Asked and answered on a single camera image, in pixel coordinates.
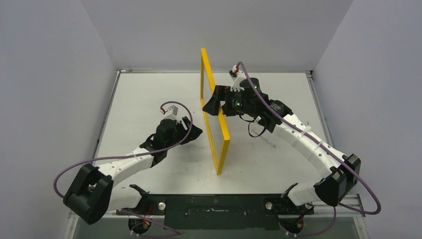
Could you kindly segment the yellow wooden photo frame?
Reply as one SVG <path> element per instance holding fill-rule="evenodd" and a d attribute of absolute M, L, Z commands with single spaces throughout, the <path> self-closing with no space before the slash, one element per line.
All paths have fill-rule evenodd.
<path fill-rule="evenodd" d="M 208 53 L 205 48 L 201 48 L 200 63 L 200 101 L 203 108 L 203 106 L 211 98 L 216 86 L 211 64 L 208 58 Z M 230 144 L 228 126 L 225 120 L 225 116 L 222 113 L 221 107 L 218 116 L 211 116 L 205 112 L 203 112 L 203 115 L 216 175 L 220 175 L 223 172 L 223 167 Z"/>

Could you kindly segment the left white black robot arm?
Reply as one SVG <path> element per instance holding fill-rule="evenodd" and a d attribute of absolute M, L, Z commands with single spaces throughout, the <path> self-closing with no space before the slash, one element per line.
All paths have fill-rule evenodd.
<path fill-rule="evenodd" d="M 63 204 L 89 225 L 109 211 L 128 208 L 138 215 L 145 213 L 148 193 L 137 185 L 120 183 L 156 166 L 165 159 L 169 147 L 196 140 L 202 133 L 188 117 L 161 120 L 155 133 L 124 159 L 99 166 L 84 164 L 63 196 Z"/>

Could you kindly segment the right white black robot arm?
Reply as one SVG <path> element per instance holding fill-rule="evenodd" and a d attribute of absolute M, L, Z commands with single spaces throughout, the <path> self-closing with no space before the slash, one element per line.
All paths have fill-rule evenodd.
<path fill-rule="evenodd" d="M 252 117 L 265 131 L 289 143 L 317 170 L 320 180 L 295 183 L 282 194 L 281 206 L 286 213 L 295 213 L 301 205 L 314 201 L 336 207 L 358 182 L 360 158 L 347 156 L 324 142 L 286 104 L 263 93 L 257 78 L 241 78 L 232 86 L 213 86 L 203 111 L 211 116 L 222 113 Z"/>

